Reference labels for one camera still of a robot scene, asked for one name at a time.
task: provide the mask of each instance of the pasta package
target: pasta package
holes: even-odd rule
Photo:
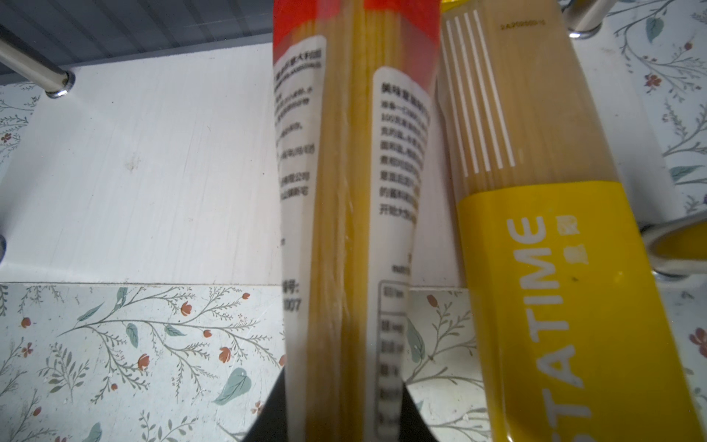
[[[554,0],[443,3],[438,99],[497,441],[701,441]]]
[[[275,1],[291,442],[397,440],[439,18],[434,0]]]

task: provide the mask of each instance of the plastic packaging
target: plastic packaging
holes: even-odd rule
[[[397,439],[433,0],[277,0],[288,435]]]
[[[438,96],[494,440],[701,440],[557,3],[444,8]]]

